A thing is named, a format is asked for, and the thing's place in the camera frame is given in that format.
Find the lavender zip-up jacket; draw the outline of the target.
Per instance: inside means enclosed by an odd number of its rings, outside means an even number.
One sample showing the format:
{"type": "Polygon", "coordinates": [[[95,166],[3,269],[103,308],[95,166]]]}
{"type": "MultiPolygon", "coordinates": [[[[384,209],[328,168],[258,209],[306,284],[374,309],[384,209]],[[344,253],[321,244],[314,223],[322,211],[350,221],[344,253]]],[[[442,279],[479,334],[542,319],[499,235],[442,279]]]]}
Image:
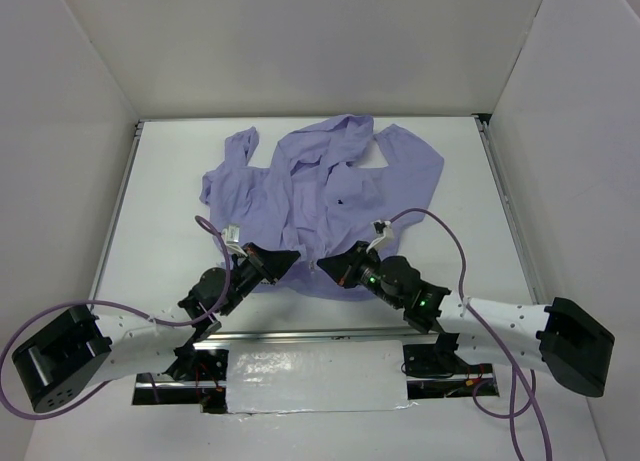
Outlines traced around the lavender zip-up jacket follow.
{"type": "Polygon", "coordinates": [[[253,127],[229,136],[223,162],[203,175],[200,200],[211,223],[237,225],[241,243],[299,252],[282,287],[321,299],[369,299],[363,287],[339,287],[318,260],[374,239],[375,221],[400,214],[395,232],[421,222],[443,156],[396,124],[375,131],[369,115],[335,116],[285,135],[266,168],[249,164],[259,141],[253,127]]]}

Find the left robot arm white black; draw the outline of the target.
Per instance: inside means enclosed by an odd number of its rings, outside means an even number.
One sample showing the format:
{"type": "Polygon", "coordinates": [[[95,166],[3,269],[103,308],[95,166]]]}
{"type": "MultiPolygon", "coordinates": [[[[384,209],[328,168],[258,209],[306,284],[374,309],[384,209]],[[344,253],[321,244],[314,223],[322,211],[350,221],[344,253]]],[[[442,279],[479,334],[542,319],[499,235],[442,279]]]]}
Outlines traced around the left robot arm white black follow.
{"type": "Polygon", "coordinates": [[[10,338],[1,352],[2,361],[16,368],[31,412],[6,397],[2,405],[22,418],[46,420],[79,407],[112,380],[142,373],[189,377],[196,367],[195,344],[218,331],[221,317],[259,284],[277,283],[300,256],[253,243],[243,250],[225,267],[206,270],[167,321],[115,302],[100,302],[107,313],[95,313],[84,302],[53,307],[54,319],[23,343],[10,338]]]}

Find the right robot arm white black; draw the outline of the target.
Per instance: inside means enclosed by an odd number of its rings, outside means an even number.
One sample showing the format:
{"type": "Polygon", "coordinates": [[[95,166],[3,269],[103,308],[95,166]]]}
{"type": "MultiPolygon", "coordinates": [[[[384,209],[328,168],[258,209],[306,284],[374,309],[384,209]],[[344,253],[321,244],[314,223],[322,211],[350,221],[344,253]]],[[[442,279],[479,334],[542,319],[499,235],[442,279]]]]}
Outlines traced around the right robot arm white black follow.
{"type": "Polygon", "coordinates": [[[516,361],[574,393],[604,394],[615,337],[572,300],[516,305],[462,298],[423,280],[405,257],[381,258],[365,242],[317,265],[338,286],[362,287],[400,311],[413,329],[437,333],[435,360],[446,372],[516,361]]]}

